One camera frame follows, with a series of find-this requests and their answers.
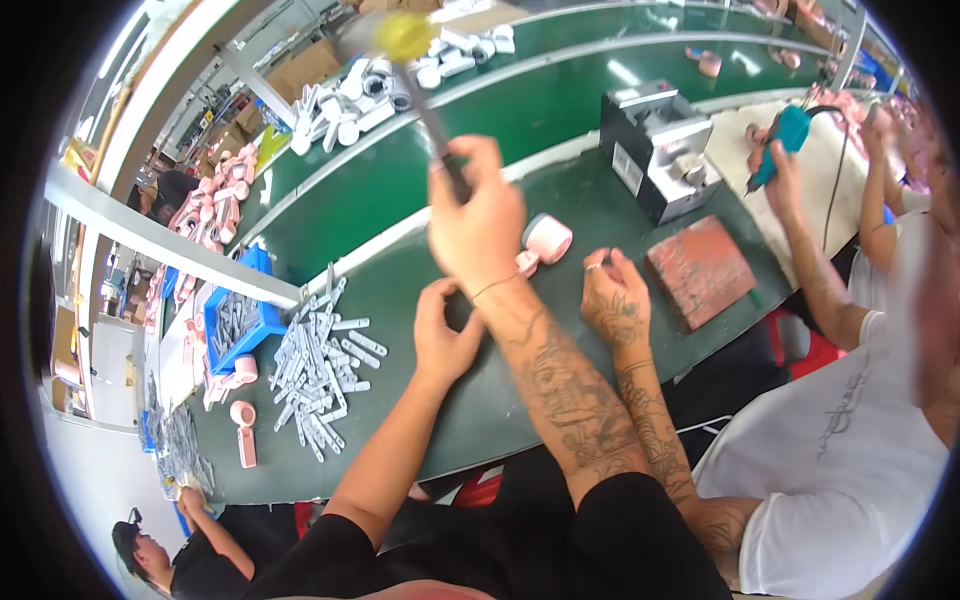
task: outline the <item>red brick block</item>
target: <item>red brick block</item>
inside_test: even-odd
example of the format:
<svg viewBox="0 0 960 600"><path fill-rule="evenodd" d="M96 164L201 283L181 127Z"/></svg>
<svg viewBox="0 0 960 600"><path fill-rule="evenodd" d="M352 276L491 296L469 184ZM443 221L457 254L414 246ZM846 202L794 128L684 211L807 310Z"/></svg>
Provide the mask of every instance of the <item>red brick block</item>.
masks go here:
<svg viewBox="0 0 960 600"><path fill-rule="evenodd" d="M687 332L756 287L750 265L713 215L651 248L644 264Z"/></svg>

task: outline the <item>bracelet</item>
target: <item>bracelet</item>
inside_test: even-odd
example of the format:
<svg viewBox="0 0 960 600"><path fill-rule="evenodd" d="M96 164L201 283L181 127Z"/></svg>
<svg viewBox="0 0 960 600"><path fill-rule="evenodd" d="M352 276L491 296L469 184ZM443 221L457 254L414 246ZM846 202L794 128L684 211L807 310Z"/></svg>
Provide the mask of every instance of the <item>bracelet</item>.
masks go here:
<svg viewBox="0 0 960 600"><path fill-rule="evenodd" d="M484 292L486 292L487 290L489 290L490 288L492 288L494 285L500 285L501 283L506 283L507 281L510 281L511 279L513 279L514 277L516 277L516 276L518 276L518 275L520 275L519 272L514 273L513 275L511 275L511 276L509 276L509 277L504 277L504 278L500 279L499 281L494 281L493 283L485 286L485 287L482 288L479 292L477 292L477 293L474 294L472 297L470 297L470 302L474 302L474 301L477 299L478 296L480 296L481 294L483 294Z"/></svg>

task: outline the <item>black and silver machine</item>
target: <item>black and silver machine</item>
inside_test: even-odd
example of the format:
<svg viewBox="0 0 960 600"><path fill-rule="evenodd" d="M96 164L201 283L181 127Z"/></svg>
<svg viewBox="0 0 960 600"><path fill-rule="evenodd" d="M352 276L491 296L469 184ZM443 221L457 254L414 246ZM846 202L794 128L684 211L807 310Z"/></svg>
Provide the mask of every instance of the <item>black and silver machine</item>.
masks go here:
<svg viewBox="0 0 960 600"><path fill-rule="evenodd" d="M606 93L600 147L660 226L706 204L720 174L704 155L713 123L667 80Z"/></svg>

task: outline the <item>barcode label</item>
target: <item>barcode label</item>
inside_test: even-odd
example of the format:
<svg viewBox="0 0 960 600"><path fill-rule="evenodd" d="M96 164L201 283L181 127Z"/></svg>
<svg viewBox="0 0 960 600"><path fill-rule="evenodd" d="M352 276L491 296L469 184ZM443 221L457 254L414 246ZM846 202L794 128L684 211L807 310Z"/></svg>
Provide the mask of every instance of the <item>barcode label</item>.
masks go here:
<svg viewBox="0 0 960 600"><path fill-rule="evenodd" d="M640 193L643 171L640 171L640 168L636 166L636 163L623 149L620 142L613 142L613 171L620 176L630 193L636 198L636 195Z"/></svg>

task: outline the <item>white cable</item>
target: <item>white cable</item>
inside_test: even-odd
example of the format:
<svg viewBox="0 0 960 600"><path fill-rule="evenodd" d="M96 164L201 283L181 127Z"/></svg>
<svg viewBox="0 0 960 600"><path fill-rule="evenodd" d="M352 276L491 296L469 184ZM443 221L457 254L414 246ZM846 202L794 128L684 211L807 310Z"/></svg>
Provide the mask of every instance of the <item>white cable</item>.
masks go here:
<svg viewBox="0 0 960 600"><path fill-rule="evenodd" d="M689 427L678 429L677 433L683 433L685 431L693 431L694 429L700 429L701 427L703 427L704 429L707 429L707 425L712 425L718 422L719 420L730 420L730 419L733 419L733 415L724 415L723 417L717 417L716 419L705 420L702 423L697 423L696 425L690 425ZM713 429L712 427L710 429L707 429L707 431L709 431L713 435L720 433L719 431L717 431L716 429Z"/></svg>

